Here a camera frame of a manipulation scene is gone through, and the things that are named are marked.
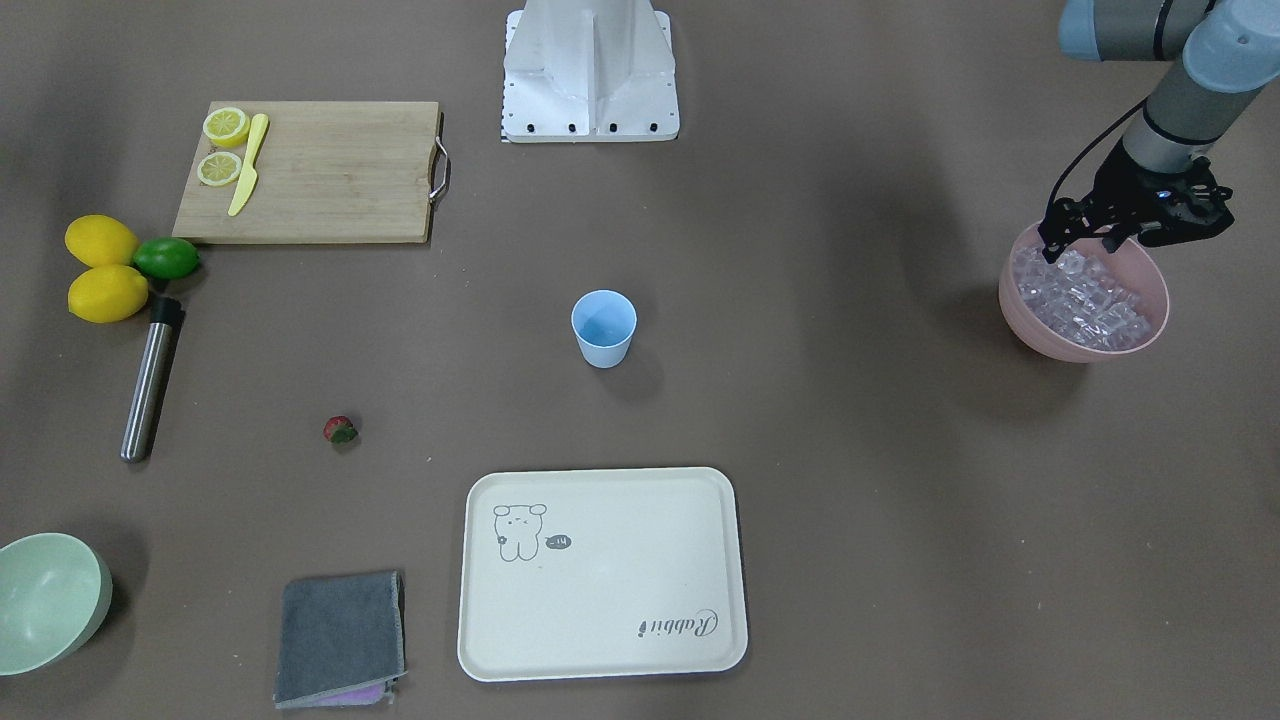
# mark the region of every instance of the strawberry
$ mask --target strawberry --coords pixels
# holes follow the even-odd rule
[[[324,438],[334,445],[356,439],[356,425],[346,415],[334,415],[324,424]]]

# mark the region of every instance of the wooden cutting board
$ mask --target wooden cutting board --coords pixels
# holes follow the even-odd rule
[[[439,102],[215,101],[266,113],[257,187],[234,218],[236,183],[202,184],[218,150],[201,132],[173,234],[196,243],[426,242]],[[241,158],[244,146],[229,149]]]

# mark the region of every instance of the cartoon bear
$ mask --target cartoon bear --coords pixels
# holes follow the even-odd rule
[[[532,560],[538,555],[543,512],[547,512],[545,505],[498,505],[493,509],[493,529],[498,533],[498,553],[503,560]]]

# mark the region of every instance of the folded cloth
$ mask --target folded cloth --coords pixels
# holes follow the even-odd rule
[[[404,674],[399,573],[284,587],[275,707],[372,705]]]

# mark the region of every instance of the yellow lemon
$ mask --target yellow lemon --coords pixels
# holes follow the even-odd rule
[[[219,147],[236,147],[248,140],[248,117],[239,108],[219,108],[205,118],[205,137]]]
[[[67,290],[67,309],[91,323],[114,323],[147,304],[147,279],[128,265],[90,268]]]
[[[239,155],[220,150],[200,161],[196,174],[209,187],[221,187],[239,177]]]
[[[90,268],[128,265],[138,250],[138,236],[106,215],[84,215],[67,225],[67,250]]]

